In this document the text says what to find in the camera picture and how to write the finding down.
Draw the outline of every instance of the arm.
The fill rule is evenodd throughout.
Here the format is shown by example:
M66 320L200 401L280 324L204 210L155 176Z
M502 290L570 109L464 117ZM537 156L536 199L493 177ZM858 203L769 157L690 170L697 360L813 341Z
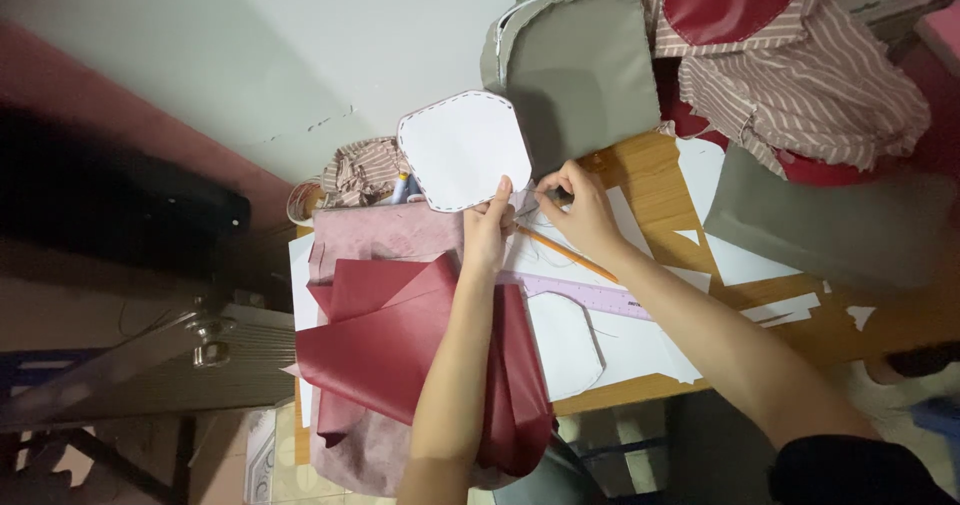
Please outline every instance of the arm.
M544 195L557 186L575 195L568 213ZM625 241L596 177L567 162L540 181L536 198L554 226L616 276L710 384L778 450L818 434L880 438L789 345Z
M503 177L490 203L463 212L463 266L450 322L427 372L414 414L410 460L397 502L466 503L483 431L494 280L513 226Z

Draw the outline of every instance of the striped fabric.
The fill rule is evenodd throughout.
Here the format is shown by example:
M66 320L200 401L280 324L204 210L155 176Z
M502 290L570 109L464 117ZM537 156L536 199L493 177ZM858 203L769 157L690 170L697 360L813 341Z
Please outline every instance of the striped fabric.
M861 171L910 155L930 108L884 45L833 0L805 26L805 41L778 49L684 57L680 99L783 178L789 152Z
M323 170L320 186L326 192L317 208L329 209L370 205L384 193L394 190L401 173L410 166L396 138L376 138L351 143L337 149Z
M685 57L713 55L747 49L767 49L788 45L804 39L802 17L816 8L818 0L793 0L786 10L766 27L743 42L717 45L690 45L677 34L664 16L664 0L643 0L647 36L654 45L654 57Z

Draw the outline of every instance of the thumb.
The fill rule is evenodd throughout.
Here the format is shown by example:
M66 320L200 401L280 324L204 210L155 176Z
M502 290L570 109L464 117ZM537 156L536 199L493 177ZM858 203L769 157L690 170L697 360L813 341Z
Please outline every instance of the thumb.
M507 205L510 204L510 194L513 192L514 183L510 181L510 177L503 175L500 177L500 184L496 187L496 195L493 196L493 200L489 203L489 208L486 209L485 217L491 217L496 223L500 223L500 217L503 216L503 211L507 210Z
M540 211L550 220L550 223L558 225L567 217L567 213L555 205L545 192L534 192L534 198L540 205Z

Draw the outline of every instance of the pencil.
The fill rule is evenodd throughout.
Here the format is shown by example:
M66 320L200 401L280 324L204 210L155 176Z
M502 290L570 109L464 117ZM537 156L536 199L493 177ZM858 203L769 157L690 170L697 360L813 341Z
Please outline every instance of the pencil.
M616 276L607 272L606 268L595 264L593 261L578 254L577 252L571 250L570 248L567 248L566 246L559 244L557 242L551 241L547 239L545 236L541 235L540 233L537 233L536 231L531 231L520 224L516 225L516 230L526 235L527 237L530 237L534 241L537 241L543 244L544 246L558 252L559 254L562 254L564 257L570 259L570 261L574 263L579 263L580 265L583 265L586 268L589 268L590 270L596 272L597 274L603 276L604 278L607 278L611 282L614 282L615 284L620 283Z

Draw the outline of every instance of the wooden table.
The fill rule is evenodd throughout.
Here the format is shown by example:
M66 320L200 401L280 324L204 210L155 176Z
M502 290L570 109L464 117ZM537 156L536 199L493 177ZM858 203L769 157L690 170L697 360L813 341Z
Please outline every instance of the wooden table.
M821 306L810 311L812 318L770 329L813 364L828 366L960 339L960 238L956 233L951 233L936 282L924 290L877 296L832 286L833 292L827 294L823 280L809 274L727 288L703 235L697 246L673 232L703 231L677 166L678 157L672 138L647 133L584 157L580 164L599 174L607 188L623 189L659 263L709 272L710 294L731 307L744 310L816 292ZM863 332L846 313L851 305L876 307ZM648 375L558 401L554 410L558 415L578 413L709 387L705 379L688 385L663 375Z

